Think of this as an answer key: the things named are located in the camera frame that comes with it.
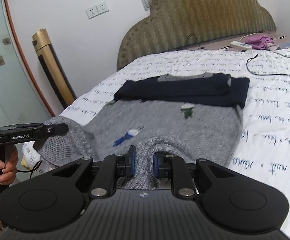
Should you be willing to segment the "person's left hand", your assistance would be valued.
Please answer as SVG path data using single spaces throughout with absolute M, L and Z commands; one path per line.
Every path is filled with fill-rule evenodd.
M 2 171 L 2 175 L 0 175 L 1 185 L 10 185 L 16 179 L 18 162 L 18 151 L 16 146 L 10 146 L 7 149 L 7 152 L 10 154 L 9 162 L 4 163 L 3 161 L 0 161 L 0 170 Z

